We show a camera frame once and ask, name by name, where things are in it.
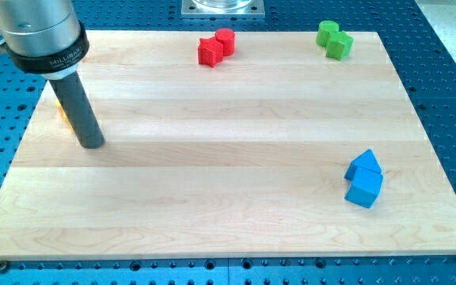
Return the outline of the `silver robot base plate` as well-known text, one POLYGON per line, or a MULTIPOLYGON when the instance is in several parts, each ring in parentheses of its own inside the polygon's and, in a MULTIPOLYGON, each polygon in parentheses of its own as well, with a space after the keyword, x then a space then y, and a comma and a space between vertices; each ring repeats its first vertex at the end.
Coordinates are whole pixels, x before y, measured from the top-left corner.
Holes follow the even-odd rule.
POLYGON ((264 0, 182 0, 180 15, 182 18, 262 18, 264 0))

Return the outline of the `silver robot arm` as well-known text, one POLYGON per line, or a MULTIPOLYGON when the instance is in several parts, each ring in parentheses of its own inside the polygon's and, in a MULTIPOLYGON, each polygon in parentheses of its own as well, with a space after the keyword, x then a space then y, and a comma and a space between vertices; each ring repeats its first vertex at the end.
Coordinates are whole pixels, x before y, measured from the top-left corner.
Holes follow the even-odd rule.
POLYGON ((89 51, 86 28, 71 0, 0 0, 0 33, 17 68, 46 78, 80 145, 105 138, 77 69, 89 51))

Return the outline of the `black tool changer ring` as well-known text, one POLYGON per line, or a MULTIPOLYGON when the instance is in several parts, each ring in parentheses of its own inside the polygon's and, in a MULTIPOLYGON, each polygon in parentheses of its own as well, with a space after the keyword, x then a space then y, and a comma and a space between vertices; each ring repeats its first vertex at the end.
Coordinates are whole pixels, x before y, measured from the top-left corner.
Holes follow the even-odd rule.
POLYGON ((15 66, 30 74, 51 74, 60 72, 79 63, 89 50, 89 40, 83 23, 79 21, 80 33, 69 47, 55 54, 38 57, 19 55, 10 48, 7 53, 15 66))

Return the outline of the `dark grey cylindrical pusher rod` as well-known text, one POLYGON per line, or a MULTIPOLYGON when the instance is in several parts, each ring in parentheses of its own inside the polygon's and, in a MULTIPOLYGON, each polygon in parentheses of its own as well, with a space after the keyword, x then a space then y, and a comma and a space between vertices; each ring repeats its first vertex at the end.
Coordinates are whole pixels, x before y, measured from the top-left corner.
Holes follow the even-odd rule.
POLYGON ((86 149, 101 147, 105 138, 78 73, 51 80, 51 87, 80 145, 86 149))

